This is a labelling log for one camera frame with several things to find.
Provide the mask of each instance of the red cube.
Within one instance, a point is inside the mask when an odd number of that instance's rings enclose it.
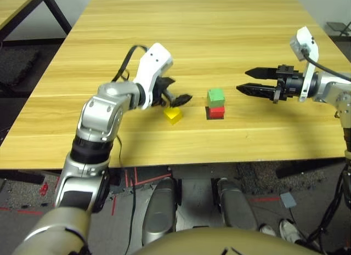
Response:
[[[224,117],[224,106],[208,108],[210,118],[222,118]]]

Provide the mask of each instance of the white shoe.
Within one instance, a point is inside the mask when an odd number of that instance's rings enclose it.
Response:
[[[286,219],[282,219],[279,223],[279,232],[283,240],[295,243],[297,240],[302,240],[302,236],[298,229]]]
[[[275,233],[274,229],[270,225],[267,225],[267,224],[261,225],[259,227],[259,232],[276,237],[276,233]]]

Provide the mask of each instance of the wire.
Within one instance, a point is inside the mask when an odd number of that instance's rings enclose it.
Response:
[[[139,48],[142,48],[145,52],[148,51],[148,48],[147,48],[146,46],[144,46],[144,45],[134,45],[134,46],[132,46],[132,47],[130,48],[130,50],[128,51],[126,57],[124,58],[124,61],[122,62],[122,65],[121,65],[120,69],[118,70],[116,76],[112,79],[112,82],[117,81],[120,77],[122,77],[123,80],[128,80],[128,79],[129,79],[129,71],[127,71],[127,73],[128,73],[127,78],[123,77],[122,74],[123,74],[123,72],[126,70],[127,65],[128,65],[128,63],[129,63],[129,61],[130,61],[130,59],[131,59],[131,57],[132,57],[134,51],[135,51],[138,47],[139,47]]]
[[[302,52],[304,58],[305,58],[308,62],[310,62],[311,64],[313,64],[313,65],[315,65],[316,67],[320,68],[321,70],[324,70],[324,71],[326,71],[326,72],[328,72],[328,73],[330,73],[330,74],[332,74],[332,75],[334,75],[334,76],[337,76],[337,77],[339,77],[339,78],[342,78],[342,79],[344,79],[344,80],[351,81],[351,78],[349,78],[349,77],[347,77],[347,76],[345,76],[345,75],[343,75],[343,74],[341,74],[341,73],[339,73],[339,72],[336,72],[336,71],[334,71],[334,70],[328,69],[327,67],[322,66],[322,65],[320,65],[319,63],[317,63],[316,61],[314,61],[313,59],[311,59],[311,58],[309,57],[308,52],[307,52],[305,49],[302,49],[301,52]]]
[[[326,229],[330,222],[332,221],[338,207],[340,206],[341,199],[343,196],[343,189],[342,189],[342,173],[344,170],[346,170],[348,165],[346,164],[345,167],[342,169],[338,182],[336,184],[335,188],[335,193],[334,193],[334,198],[330,202],[328,208],[326,209],[323,218],[319,224],[319,226],[308,236],[307,238],[307,243],[311,243],[314,240],[318,239],[319,240],[319,246],[320,246],[320,251],[322,253],[325,253],[323,248],[322,248],[322,239],[321,235],[326,232]]]
[[[122,154],[122,140],[121,138],[117,135],[117,140],[120,144],[120,153],[118,155],[118,161],[120,163],[120,167],[125,171],[126,169],[123,167],[122,164],[122,159],[121,159],[121,154]],[[133,230],[133,220],[134,220],[134,214],[135,214],[135,207],[137,205],[137,196],[136,196],[136,190],[135,190],[135,181],[134,181],[134,176],[133,175],[129,175],[131,180],[132,180],[132,189],[133,189],[133,207],[132,207],[132,215],[131,215],[131,222],[129,224],[129,238],[128,238],[128,246],[127,249],[124,253],[124,255],[127,254],[129,247],[131,245],[131,239],[132,239],[132,230]]]

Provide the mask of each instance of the wood grain tabletop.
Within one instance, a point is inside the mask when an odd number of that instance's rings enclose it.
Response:
[[[193,98],[174,126],[161,107],[126,113],[119,131],[125,166],[343,156],[332,106],[297,98],[273,104],[235,89],[275,83],[246,76],[253,67],[287,64],[303,71],[289,46],[302,26],[314,36],[321,64],[350,71],[297,0],[92,0],[2,144],[0,168],[62,168],[83,104],[111,81],[132,45],[155,42],[173,56],[170,91]],[[128,65],[131,78],[142,55],[137,50]],[[206,120],[210,88],[224,91],[223,120]],[[118,151],[115,142],[111,167],[118,167]]]

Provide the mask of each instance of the white wall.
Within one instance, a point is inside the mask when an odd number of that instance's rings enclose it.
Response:
[[[351,0],[299,0],[316,22],[329,34],[333,32],[326,22],[351,22]]]
[[[73,26],[90,0],[55,0]],[[5,40],[62,38],[66,33],[57,23],[44,2],[28,16]]]

